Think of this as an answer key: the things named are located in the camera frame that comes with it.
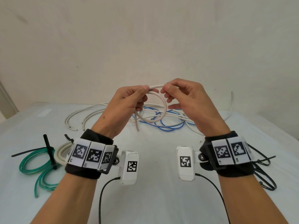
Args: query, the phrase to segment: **person's right hand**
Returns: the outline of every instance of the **person's right hand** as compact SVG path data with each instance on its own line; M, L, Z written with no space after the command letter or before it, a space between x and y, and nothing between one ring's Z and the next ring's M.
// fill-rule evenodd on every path
M206 137L230 132L200 83L174 79L163 86L161 93L165 94L167 103L177 99L179 104L170 105L168 108L182 109Z

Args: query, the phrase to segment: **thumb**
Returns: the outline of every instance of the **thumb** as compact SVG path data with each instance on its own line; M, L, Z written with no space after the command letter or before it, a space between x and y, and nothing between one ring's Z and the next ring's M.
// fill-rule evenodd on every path
M163 88L166 90L167 93L170 94L173 98L177 99L179 102L182 101L185 98L185 94L182 93L181 90L179 90L178 87L173 86L171 84L166 83Z
M132 95L130 95L128 98L133 102L138 102L143 96L148 92L150 89L149 86L141 86L138 88Z

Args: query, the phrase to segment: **black wristband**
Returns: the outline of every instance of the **black wristband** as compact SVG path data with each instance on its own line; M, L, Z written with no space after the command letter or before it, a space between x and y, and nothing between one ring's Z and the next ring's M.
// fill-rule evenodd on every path
M232 138L237 136L238 134L235 131L232 131L224 135L206 137L204 143L210 143L211 141L227 139L227 138ZM243 176L254 174L254 167L251 162L236 164L236 165L228 165L226 169L217 170L217 173L220 176L229 177L229 178L243 177Z
M98 134L90 129L87 129L82 136L80 137L82 139L86 139L92 142L98 142L103 143L105 145L112 145L113 140L103 136L101 134ZM79 177L89 178L89 179L99 179L101 176L101 173L97 171L96 169L90 169L90 168L84 168L84 167L78 167L74 166L72 164L67 164L65 166L66 173L73 174Z

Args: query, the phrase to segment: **forearm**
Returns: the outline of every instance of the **forearm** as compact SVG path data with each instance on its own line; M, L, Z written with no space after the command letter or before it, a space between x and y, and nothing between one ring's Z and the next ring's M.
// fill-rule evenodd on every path
M288 223L253 175L219 181L231 224Z
M89 218L97 180L66 173L31 224L84 224Z

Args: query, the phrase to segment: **qr code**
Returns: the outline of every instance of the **qr code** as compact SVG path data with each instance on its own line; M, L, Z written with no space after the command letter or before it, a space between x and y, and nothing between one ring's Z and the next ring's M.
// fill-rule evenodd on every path
M111 159L111 156L112 156L112 152L105 152L105 153L104 153L104 157L103 157L102 164L104 164L104 163L109 163L109 162L110 162L110 159Z
M233 152L235 156L240 156L246 154L245 148L242 142L231 143L231 147L233 148Z
M136 172L137 171L137 161L129 161L127 172Z
M87 146L77 144L72 156L77 157L79 159L83 159L87 149Z
M217 158L221 159L221 158L229 158L229 157L231 157L230 153L229 153L229 150L228 150L228 147L226 145L224 145L224 146L216 146L214 148L216 150L216 156L217 156Z
M91 148L87 154L86 161L98 163L100 161L101 154L102 154L101 150L95 150Z
M189 156L180 156L181 167L191 167L191 158Z

